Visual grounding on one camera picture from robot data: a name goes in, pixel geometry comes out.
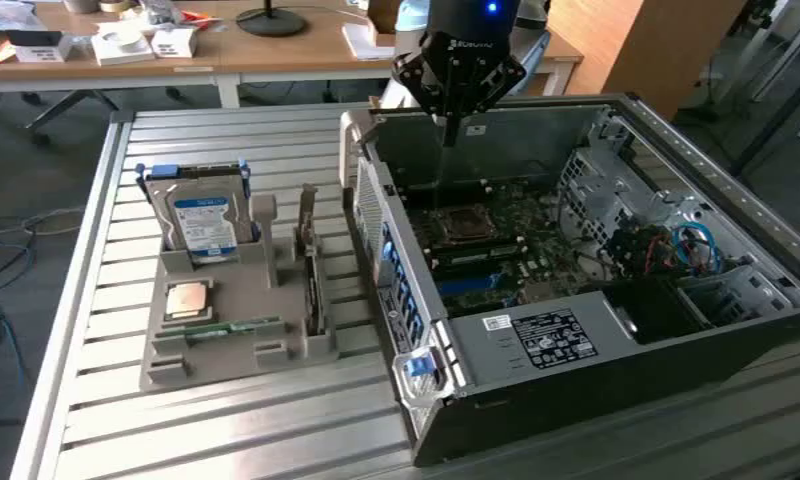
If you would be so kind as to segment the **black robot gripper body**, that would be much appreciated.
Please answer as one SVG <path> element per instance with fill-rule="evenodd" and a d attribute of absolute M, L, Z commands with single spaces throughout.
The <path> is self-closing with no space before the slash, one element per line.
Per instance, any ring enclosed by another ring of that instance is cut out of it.
<path fill-rule="evenodd" d="M 445 47 L 451 68 L 475 58 L 499 63 L 511 53 L 515 1 L 433 1 L 421 48 Z"/>

